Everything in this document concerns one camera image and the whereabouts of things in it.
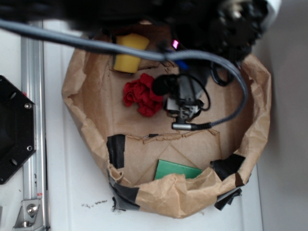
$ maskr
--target black hexagonal plate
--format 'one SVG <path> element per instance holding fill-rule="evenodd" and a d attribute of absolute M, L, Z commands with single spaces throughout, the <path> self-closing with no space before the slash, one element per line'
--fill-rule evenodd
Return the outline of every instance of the black hexagonal plate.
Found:
<path fill-rule="evenodd" d="M 0 184 L 5 184 L 35 151 L 34 104 L 0 76 Z"/>

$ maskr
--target green object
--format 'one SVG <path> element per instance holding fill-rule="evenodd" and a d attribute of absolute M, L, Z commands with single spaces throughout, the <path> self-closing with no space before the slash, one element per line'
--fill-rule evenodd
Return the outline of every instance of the green object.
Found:
<path fill-rule="evenodd" d="M 199 176 L 202 173 L 202 170 L 194 167 L 172 163 L 166 160 L 158 160 L 155 180 L 161 179 L 162 177 L 171 173 L 184 174 L 185 178 L 192 179 Z"/>

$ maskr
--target red cloth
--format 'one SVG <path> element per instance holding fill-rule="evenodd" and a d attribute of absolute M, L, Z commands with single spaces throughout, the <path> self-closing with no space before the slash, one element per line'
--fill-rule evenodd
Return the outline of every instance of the red cloth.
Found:
<path fill-rule="evenodd" d="M 140 79 L 125 84 L 123 101 L 126 107 L 133 103 L 139 104 L 138 112 L 147 117 L 153 116 L 163 107 L 163 97 L 152 91 L 154 78 L 146 73 Z"/>

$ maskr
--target yellow sponge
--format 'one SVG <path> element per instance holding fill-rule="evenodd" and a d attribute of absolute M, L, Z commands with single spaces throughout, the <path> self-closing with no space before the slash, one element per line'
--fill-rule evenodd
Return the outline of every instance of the yellow sponge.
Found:
<path fill-rule="evenodd" d="M 116 43 L 139 50 L 145 50 L 150 41 L 144 36 L 129 34 L 125 36 L 117 36 Z M 118 54 L 115 59 L 114 70 L 127 73 L 136 73 L 141 61 L 141 58 L 128 54 Z"/>

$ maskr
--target wire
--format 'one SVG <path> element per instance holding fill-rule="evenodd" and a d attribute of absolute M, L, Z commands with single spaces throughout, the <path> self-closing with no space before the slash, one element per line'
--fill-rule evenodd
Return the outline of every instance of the wire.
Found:
<path fill-rule="evenodd" d="M 207 102 L 208 102 L 208 105 L 207 105 L 207 108 L 200 108 L 202 111 L 208 111 L 210 108 L 211 108 L 211 98 L 207 92 L 207 90 L 205 89 L 205 87 L 203 86 L 203 84 L 201 83 L 201 81 L 199 79 L 197 79 L 196 77 L 192 76 L 192 75 L 188 75 L 188 74 L 183 74 L 184 76 L 187 76 L 189 77 L 190 79 L 193 79 L 194 81 L 196 81 L 199 86 L 202 88 L 202 90 L 204 91 L 206 97 L 207 97 Z"/>
<path fill-rule="evenodd" d="M 217 83 L 218 85 L 222 86 L 222 87 L 229 85 L 234 79 L 234 77 L 232 75 L 230 75 L 229 72 L 227 72 L 227 81 L 222 80 L 219 77 L 219 74 L 217 72 L 217 68 L 215 67 L 214 62 L 211 62 L 211 64 L 210 64 L 210 73 L 211 73 L 211 76 L 212 76 L 214 82 Z"/>
<path fill-rule="evenodd" d="M 35 26 L 30 26 L 27 24 L 19 23 L 19 22 L 10 22 L 3 19 L 0 19 L 0 28 L 27 36 L 33 39 L 40 39 L 50 42 L 56 42 L 72 47 L 76 47 L 79 49 L 83 49 L 90 52 L 96 53 L 122 53 L 122 54 L 129 54 L 133 56 L 137 56 L 147 60 L 154 60 L 154 61 L 179 61 L 179 60 L 186 60 L 186 59 L 197 59 L 197 60 L 208 60 L 211 62 L 215 62 L 221 67 L 225 68 L 227 71 L 233 75 L 237 81 L 240 83 L 240 86 L 243 91 L 243 97 L 241 100 L 240 105 L 238 108 L 229 116 L 219 119 L 215 122 L 209 122 L 206 124 L 192 124 L 194 129 L 208 129 L 212 126 L 218 125 L 220 123 L 226 122 L 228 120 L 233 119 L 236 117 L 244 108 L 247 100 L 248 100 L 248 90 L 245 81 L 243 80 L 241 73 L 239 70 L 227 59 L 220 57 L 218 55 L 205 52 L 205 51 L 195 51 L 195 50 L 187 50 L 187 51 L 177 51 L 177 52 L 166 52 L 166 53 L 158 53 L 153 51 L 142 51 L 137 50 L 134 48 L 121 46 L 109 42 L 103 41 L 95 41 L 89 39 L 78 38 L 71 35 L 66 35 L 59 32 L 49 31 L 42 28 L 38 28 Z"/>

